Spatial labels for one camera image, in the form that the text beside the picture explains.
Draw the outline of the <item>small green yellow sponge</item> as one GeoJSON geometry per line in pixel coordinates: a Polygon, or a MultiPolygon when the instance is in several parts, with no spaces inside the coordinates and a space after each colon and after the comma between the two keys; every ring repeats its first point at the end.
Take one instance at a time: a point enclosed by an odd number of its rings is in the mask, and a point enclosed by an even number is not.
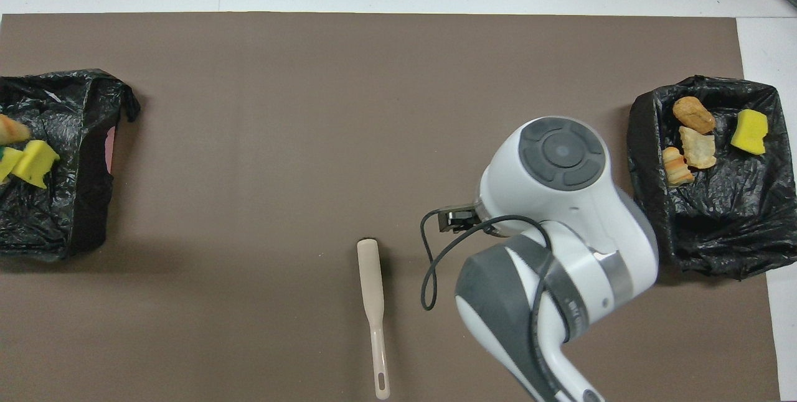
{"type": "Polygon", "coordinates": [[[8,181],[8,176],[11,175],[22,156],[23,151],[9,146],[0,147],[0,185],[8,181]]]}

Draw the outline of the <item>brown bread roll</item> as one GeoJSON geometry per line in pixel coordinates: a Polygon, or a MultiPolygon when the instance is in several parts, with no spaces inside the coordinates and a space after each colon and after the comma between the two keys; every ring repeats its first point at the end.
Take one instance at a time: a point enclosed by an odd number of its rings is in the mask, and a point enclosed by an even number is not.
{"type": "Polygon", "coordinates": [[[700,99],[694,96],[684,96],[672,106],[672,113],[680,123],[699,134],[708,134],[715,129],[715,118],[704,107],[700,99]]]}

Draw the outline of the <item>small striped bread piece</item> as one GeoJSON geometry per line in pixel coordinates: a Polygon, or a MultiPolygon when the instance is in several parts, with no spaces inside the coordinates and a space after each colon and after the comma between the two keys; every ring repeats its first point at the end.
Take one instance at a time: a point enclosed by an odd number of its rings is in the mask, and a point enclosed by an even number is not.
{"type": "Polygon", "coordinates": [[[663,159],[668,187],[679,187],[694,182],[695,176],[689,169],[685,156],[677,147],[671,146],[663,149],[661,159],[663,159]]]}

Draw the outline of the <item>brown paper table mat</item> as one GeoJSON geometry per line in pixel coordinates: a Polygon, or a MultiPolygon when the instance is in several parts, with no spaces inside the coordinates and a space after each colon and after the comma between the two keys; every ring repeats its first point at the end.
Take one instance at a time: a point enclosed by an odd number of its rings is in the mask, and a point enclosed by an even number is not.
{"type": "Polygon", "coordinates": [[[102,249],[0,260],[0,402],[371,402],[356,241],[379,241],[391,401],[526,402],[453,289],[420,306],[422,215],[469,203],[521,124],[587,122],[630,189],[637,96],[742,78],[714,17],[5,14],[0,76],[134,90],[102,249]]]}

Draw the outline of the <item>thick green yellow sponge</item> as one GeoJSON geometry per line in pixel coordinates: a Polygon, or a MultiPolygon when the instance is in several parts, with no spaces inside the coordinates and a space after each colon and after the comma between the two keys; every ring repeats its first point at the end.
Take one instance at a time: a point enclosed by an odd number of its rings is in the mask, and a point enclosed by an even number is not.
{"type": "Polygon", "coordinates": [[[768,118],[763,113],[744,109],[737,113],[737,126],[731,137],[732,147],[753,155],[766,153],[765,138],[768,135],[768,118]]]}

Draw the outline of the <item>curled yellow sponge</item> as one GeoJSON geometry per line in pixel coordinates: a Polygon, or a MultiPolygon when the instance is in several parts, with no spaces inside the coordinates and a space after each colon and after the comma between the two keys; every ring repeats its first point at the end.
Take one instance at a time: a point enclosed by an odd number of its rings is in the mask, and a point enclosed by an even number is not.
{"type": "Polygon", "coordinates": [[[45,175],[60,160],[60,156],[43,140],[29,141],[22,156],[11,170],[11,174],[32,186],[47,189],[45,175]]]}

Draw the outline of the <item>black bag lined pink bin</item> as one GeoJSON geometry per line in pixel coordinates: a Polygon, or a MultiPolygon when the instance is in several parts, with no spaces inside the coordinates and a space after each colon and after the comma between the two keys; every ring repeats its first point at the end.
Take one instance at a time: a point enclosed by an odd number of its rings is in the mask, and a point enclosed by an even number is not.
{"type": "Polygon", "coordinates": [[[107,140],[123,115],[132,122],[140,111],[129,85],[95,68],[0,77],[0,115],[57,155],[42,186],[0,175],[0,258],[54,262],[103,244],[113,189],[107,140]]]}

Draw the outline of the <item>beige hand brush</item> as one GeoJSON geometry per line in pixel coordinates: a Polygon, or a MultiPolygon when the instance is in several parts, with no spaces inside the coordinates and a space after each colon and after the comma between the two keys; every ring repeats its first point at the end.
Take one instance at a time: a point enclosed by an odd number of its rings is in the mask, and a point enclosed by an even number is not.
{"type": "Polygon", "coordinates": [[[375,238],[362,238],[356,243],[356,248],[362,305],[370,330],[375,396],[378,400],[387,400],[390,397],[390,382],[384,340],[385,299],[379,246],[375,238]]]}

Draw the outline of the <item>large striped croissant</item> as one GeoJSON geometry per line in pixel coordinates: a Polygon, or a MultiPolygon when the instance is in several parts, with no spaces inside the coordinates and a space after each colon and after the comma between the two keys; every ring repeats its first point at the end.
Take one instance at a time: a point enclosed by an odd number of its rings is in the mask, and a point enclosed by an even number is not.
{"type": "Polygon", "coordinates": [[[31,130],[16,119],[0,113],[0,146],[28,141],[31,130]]]}

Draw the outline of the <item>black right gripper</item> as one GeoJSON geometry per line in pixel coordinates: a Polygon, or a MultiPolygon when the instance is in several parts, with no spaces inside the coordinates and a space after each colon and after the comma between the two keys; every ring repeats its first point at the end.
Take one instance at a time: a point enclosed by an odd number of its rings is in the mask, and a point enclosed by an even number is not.
{"type": "Polygon", "coordinates": [[[458,233],[467,231],[482,223],[480,203],[456,204],[446,206],[445,212],[438,213],[438,231],[458,233]]]}

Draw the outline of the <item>pale bread chunk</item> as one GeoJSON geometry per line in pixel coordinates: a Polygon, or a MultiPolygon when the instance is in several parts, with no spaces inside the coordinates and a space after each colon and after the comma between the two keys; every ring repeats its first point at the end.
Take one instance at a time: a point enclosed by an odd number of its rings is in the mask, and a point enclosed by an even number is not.
{"type": "Polygon", "coordinates": [[[687,166],[694,169],[710,169],[715,166],[715,136],[700,134],[683,125],[679,128],[679,135],[687,166]]]}

